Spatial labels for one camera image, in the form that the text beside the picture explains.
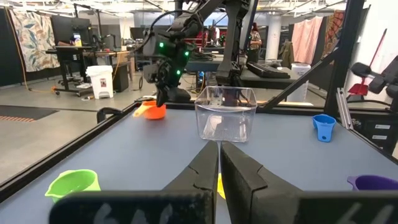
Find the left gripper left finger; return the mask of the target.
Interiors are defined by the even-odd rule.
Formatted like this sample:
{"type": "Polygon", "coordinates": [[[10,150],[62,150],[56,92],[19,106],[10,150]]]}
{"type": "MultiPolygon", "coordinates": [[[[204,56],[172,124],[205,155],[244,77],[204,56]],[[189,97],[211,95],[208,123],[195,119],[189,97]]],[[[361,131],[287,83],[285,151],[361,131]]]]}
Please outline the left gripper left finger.
{"type": "Polygon", "coordinates": [[[70,194],[51,208],[49,224],[214,224],[218,157],[208,141],[162,190],[70,194]]]}

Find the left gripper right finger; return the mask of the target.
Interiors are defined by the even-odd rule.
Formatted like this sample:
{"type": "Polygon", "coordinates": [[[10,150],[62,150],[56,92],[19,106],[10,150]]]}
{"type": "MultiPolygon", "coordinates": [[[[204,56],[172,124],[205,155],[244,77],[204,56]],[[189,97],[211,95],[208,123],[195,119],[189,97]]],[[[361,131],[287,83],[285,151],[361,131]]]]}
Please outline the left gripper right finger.
{"type": "Polygon", "coordinates": [[[303,191],[228,141],[220,162],[232,224],[398,224],[395,190],[303,191]]]}

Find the red measuring cup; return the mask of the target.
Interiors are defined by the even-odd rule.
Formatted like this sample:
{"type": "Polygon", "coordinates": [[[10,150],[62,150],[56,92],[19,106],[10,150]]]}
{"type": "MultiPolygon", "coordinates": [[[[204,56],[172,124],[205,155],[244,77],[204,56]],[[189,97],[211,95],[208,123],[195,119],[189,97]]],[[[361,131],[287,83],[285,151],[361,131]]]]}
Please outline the red measuring cup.
{"type": "Polygon", "coordinates": [[[145,119],[163,119],[166,115],[166,106],[162,105],[157,107],[157,103],[155,100],[145,101],[142,104],[143,106],[147,106],[147,109],[144,112],[145,119]]]}

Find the yellow measuring cup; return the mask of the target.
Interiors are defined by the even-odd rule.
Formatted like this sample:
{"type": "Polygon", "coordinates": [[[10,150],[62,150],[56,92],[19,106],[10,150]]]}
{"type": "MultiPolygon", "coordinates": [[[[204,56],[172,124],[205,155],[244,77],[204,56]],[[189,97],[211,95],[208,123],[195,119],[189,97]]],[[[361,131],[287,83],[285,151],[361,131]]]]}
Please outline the yellow measuring cup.
{"type": "Polygon", "coordinates": [[[217,193],[223,198],[226,199],[224,188],[223,188],[223,181],[221,173],[218,174],[218,182],[217,182],[217,193]]]}

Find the blue measuring cup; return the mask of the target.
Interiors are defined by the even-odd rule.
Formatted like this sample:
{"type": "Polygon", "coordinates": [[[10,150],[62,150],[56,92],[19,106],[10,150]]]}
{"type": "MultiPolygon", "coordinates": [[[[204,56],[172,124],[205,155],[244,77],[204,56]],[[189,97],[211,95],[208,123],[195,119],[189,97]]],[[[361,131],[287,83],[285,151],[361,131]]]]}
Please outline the blue measuring cup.
{"type": "Polygon", "coordinates": [[[336,119],[327,114],[312,117],[313,126],[317,130],[317,138],[321,142],[330,142],[336,119]]]}

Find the purple measuring cup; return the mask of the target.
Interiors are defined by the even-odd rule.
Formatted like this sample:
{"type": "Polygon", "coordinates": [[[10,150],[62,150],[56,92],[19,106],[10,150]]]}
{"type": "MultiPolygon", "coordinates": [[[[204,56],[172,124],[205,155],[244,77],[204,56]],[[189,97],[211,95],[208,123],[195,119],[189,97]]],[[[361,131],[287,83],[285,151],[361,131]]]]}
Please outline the purple measuring cup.
{"type": "Polygon", "coordinates": [[[378,175],[349,176],[353,190],[398,190],[398,180],[378,175]]]}

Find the wooden workbench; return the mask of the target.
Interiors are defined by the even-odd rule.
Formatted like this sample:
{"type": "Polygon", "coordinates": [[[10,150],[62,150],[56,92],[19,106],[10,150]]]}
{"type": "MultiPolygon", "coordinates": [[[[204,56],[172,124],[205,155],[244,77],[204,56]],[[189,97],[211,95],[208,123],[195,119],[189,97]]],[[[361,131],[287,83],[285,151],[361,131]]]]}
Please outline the wooden workbench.
{"type": "Polygon", "coordinates": [[[134,59],[129,54],[130,51],[96,51],[93,53],[95,58],[100,58],[105,65],[114,65],[117,67],[122,63],[127,63],[127,74],[132,81],[135,72],[134,59]]]}

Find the dark grey desk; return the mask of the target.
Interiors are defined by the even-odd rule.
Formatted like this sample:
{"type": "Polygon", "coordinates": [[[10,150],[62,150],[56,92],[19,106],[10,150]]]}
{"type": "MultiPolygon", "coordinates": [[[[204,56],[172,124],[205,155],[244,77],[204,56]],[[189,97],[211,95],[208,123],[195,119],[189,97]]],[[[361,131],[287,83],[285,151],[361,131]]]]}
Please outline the dark grey desk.
{"type": "MultiPolygon", "coordinates": [[[[222,62],[223,57],[214,58],[212,61],[197,61],[190,60],[185,69],[188,72],[216,72],[218,65],[222,62]]],[[[243,68],[241,79],[243,87],[250,88],[265,88],[283,90],[292,84],[299,76],[292,72],[286,67],[282,67],[281,70],[290,75],[290,79],[287,78],[261,78],[254,73],[250,72],[245,66],[246,60],[240,58],[239,65],[243,68]]]]}

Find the black rolling desk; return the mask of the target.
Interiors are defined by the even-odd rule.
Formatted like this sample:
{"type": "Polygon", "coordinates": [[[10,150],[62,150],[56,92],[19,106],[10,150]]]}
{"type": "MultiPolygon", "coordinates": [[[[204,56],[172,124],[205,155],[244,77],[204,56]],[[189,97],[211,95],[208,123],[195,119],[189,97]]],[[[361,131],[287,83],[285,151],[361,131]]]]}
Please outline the black rolling desk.
{"type": "Polygon", "coordinates": [[[60,64],[63,88],[54,88],[53,90],[56,95],[59,95],[61,92],[69,92],[69,93],[74,93],[77,96],[81,97],[82,95],[87,95],[93,92],[92,87],[79,89],[79,90],[70,89],[69,87],[70,81],[67,78],[67,65],[75,62],[79,64],[79,73],[83,78],[83,81],[84,82],[88,81],[86,76],[86,63],[83,54],[91,49],[92,47],[77,47],[69,45],[69,46],[55,46],[54,49],[48,49],[45,51],[46,54],[55,54],[60,64]]]}

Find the black box with white labels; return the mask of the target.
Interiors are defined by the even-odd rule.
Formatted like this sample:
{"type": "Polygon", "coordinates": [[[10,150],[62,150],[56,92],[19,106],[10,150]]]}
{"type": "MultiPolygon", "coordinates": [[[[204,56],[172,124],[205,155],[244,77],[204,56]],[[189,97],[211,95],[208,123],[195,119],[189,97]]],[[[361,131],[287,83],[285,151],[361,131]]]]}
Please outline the black box with white labels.
{"type": "Polygon", "coordinates": [[[398,141],[398,113],[351,113],[354,129],[389,154],[398,141]]]}

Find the floral hanging cloth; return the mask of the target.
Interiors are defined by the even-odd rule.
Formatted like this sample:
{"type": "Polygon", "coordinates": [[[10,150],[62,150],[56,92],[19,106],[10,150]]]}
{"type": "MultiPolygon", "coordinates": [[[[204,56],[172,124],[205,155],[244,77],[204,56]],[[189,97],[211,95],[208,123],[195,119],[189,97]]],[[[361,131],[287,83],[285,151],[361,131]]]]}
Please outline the floral hanging cloth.
{"type": "Polygon", "coordinates": [[[60,66],[55,54],[45,51],[55,46],[49,16],[34,12],[9,11],[16,30],[27,72],[38,72],[60,66]]]}

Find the pink hanging cloth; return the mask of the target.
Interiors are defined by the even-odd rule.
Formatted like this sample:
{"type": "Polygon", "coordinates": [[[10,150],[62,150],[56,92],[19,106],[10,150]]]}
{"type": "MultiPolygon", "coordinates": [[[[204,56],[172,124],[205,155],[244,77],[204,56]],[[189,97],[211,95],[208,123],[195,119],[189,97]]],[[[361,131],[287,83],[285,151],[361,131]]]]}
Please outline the pink hanging cloth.
{"type": "Polygon", "coordinates": [[[317,16],[294,24],[292,45],[295,62],[312,63],[322,20],[317,16]]]}

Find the red broom with dustpan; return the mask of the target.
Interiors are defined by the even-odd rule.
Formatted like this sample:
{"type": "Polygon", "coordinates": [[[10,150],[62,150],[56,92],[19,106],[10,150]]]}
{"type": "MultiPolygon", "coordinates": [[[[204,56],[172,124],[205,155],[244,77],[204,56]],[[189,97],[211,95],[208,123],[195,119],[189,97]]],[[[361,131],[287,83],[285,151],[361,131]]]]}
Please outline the red broom with dustpan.
{"type": "MultiPolygon", "coordinates": [[[[378,53],[378,51],[379,51],[379,49],[380,49],[380,47],[381,47],[381,45],[382,45],[382,43],[383,43],[383,41],[384,41],[386,32],[387,32],[387,29],[384,29],[384,31],[383,31],[383,33],[382,33],[382,36],[381,36],[381,38],[380,38],[380,41],[379,41],[379,43],[378,43],[378,45],[377,45],[377,48],[376,48],[376,50],[375,50],[375,52],[374,52],[374,54],[373,54],[373,57],[372,57],[372,59],[371,59],[371,62],[370,62],[370,65],[369,65],[370,68],[371,68],[371,66],[372,66],[372,64],[373,64],[373,62],[374,62],[374,59],[376,58],[376,55],[377,55],[377,53],[378,53]]],[[[365,84],[365,80],[366,80],[366,78],[365,78],[365,77],[362,77],[361,83],[356,83],[356,84],[354,84],[354,85],[348,90],[349,96],[359,95],[359,96],[362,97],[362,98],[363,98],[363,96],[366,96],[366,95],[368,94],[368,87],[367,87],[367,85],[365,84]]]]}

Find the silver aluminium rail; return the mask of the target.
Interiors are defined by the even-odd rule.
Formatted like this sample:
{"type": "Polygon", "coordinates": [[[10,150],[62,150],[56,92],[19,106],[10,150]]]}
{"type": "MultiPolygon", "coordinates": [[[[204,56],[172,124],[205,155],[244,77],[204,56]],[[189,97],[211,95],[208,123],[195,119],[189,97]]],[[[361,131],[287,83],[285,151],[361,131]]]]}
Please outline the silver aluminium rail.
{"type": "Polygon", "coordinates": [[[347,130],[352,130],[353,122],[352,122],[351,115],[349,112],[345,93],[342,88],[336,89],[336,102],[338,105],[338,111],[340,114],[340,120],[341,120],[342,126],[347,130]]]}

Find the black aluminium table frame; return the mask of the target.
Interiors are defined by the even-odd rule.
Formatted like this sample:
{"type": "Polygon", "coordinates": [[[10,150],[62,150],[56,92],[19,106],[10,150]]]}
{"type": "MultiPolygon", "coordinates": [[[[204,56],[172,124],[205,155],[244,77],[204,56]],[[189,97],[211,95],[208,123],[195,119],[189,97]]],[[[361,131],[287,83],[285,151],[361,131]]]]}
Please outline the black aluminium table frame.
{"type": "MultiPolygon", "coordinates": [[[[340,46],[325,105],[285,106],[277,96],[260,107],[241,149],[301,189],[341,190],[353,174],[398,177],[398,160],[354,130],[336,125],[331,142],[320,142],[312,126],[317,113],[337,114],[336,90],[344,85],[364,0],[348,0],[340,46]]],[[[111,116],[19,174],[0,184],[0,207],[14,200],[45,201],[44,193],[64,170],[89,168],[102,189],[160,189],[204,146],[193,105],[169,104],[166,118],[132,118],[135,105],[111,116]]]]}

